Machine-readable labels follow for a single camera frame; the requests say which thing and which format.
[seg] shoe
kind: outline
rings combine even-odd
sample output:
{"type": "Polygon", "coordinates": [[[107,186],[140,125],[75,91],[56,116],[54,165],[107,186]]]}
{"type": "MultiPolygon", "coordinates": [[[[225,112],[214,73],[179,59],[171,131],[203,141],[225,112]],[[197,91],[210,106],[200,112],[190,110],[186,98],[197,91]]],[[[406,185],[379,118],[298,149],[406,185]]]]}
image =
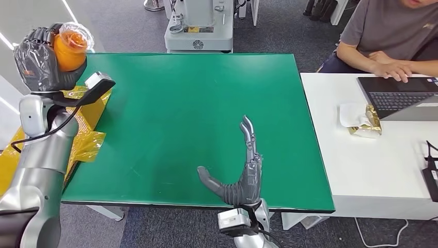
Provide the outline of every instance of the shoe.
{"type": "Polygon", "coordinates": [[[312,9],[314,8],[315,0],[309,0],[307,2],[306,10],[304,10],[303,15],[309,17],[312,15],[312,9]]]}
{"type": "Polygon", "coordinates": [[[318,0],[318,3],[315,5],[313,11],[312,11],[312,15],[310,16],[310,19],[312,21],[317,21],[321,18],[322,16],[322,8],[325,5],[325,0],[318,0]]]}
{"type": "Polygon", "coordinates": [[[325,10],[324,15],[319,19],[321,22],[329,22],[330,18],[333,15],[333,12],[335,12],[336,6],[338,5],[338,1],[332,0],[330,5],[328,6],[327,10],[325,10]]]}

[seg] green tabletop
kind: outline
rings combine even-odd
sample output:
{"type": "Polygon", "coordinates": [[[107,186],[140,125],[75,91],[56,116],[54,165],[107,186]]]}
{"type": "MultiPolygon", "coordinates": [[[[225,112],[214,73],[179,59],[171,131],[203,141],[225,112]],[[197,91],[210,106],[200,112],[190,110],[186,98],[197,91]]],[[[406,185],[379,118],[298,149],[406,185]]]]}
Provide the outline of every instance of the green tabletop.
{"type": "Polygon", "coordinates": [[[293,55],[90,54],[82,79],[95,71],[116,82],[96,127],[107,135],[64,202],[225,207],[196,168],[224,183],[239,179],[246,114],[269,207],[334,211],[293,55]]]}

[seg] laptop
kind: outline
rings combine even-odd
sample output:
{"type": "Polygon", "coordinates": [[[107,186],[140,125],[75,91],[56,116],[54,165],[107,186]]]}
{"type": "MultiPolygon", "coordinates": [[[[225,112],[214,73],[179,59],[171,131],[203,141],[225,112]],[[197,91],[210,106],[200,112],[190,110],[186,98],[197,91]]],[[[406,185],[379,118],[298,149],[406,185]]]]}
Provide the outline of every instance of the laptop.
{"type": "Polygon", "coordinates": [[[438,121],[438,80],[410,77],[408,83],[393,78],[359,77],[368,102],[383,121],[438,121]]]}

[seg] black robotic glove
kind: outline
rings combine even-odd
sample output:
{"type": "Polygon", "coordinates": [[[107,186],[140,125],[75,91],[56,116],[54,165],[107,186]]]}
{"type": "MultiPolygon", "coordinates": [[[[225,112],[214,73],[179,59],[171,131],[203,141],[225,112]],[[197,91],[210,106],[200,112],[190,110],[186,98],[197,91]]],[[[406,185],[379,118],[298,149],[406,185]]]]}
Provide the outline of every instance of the black robotic glove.
{"type": "Polygon", "coordinates": [[[242,205],[253,206],[260,203],[262,159],[261,155],[257,152],[253,124],[246,115],[243,116],[243,121],[240,123],[240,130],[242,130],[245,137],[246,162],[238,182],[223,184],[210,176],[205,167],[198,167],[198,176],[201,182],[225,203],[235,207],[242,205]]]}
{"type": "Polygon", "coordinates": [[[62,23],[38,27],[24,37],[14,49],[14,59],[21,79],[34,92],[71,90],[84,73],[87,60],[76,70],[62,72],[58,68],[53,41],[62,23]]]}

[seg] gray t-shirt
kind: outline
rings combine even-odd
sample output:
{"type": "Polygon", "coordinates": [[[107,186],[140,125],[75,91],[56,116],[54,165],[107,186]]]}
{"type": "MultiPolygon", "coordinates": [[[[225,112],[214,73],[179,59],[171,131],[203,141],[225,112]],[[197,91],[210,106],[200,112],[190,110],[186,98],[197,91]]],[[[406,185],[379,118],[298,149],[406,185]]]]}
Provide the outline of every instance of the gray t-shirt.
{"type": "Polygon", "coordinates": [[[341,35],[368,56],[383,51],[393,59],[411,60],[438,37],[438,3],[411,9],[400,0],[361,0],[341,35]]]}

